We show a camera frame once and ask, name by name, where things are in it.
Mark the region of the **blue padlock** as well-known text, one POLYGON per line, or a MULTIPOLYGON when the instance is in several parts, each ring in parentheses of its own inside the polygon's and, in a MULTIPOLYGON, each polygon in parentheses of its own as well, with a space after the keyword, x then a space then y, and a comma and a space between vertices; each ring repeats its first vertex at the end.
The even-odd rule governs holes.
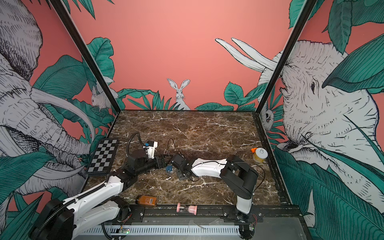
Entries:
POLYGON ((173 173, 173 166, 172 165, 168 165, 167 167, 166 167, 166 173, 167 174, 171 174, 171 173, 173 173))

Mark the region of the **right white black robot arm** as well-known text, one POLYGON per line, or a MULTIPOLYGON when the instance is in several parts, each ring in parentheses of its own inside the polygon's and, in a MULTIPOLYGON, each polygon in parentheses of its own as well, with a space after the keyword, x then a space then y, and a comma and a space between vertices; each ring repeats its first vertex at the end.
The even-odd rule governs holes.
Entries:
POLYGON ((250 214, 259 174, 238 156, 231 155, 222 160, 198 158, 191 162, 177 154, 171 159, 171 164, 187 177, 222 179, 237 197, 238 215, 246 217, 250 214))

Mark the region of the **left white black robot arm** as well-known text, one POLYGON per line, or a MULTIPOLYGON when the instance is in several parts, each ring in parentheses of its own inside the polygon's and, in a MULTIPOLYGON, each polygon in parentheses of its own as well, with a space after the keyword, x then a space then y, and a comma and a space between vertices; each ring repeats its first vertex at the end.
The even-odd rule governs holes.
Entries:
POLYGON ((140 174, 167 166, 166 156, 150 158, 136 150, 106 180, 74 197, 49 201, 33 224, 31 240, 73 240, 81 233, 115 219, 129 204, 119 194, 131 187, 140 174))

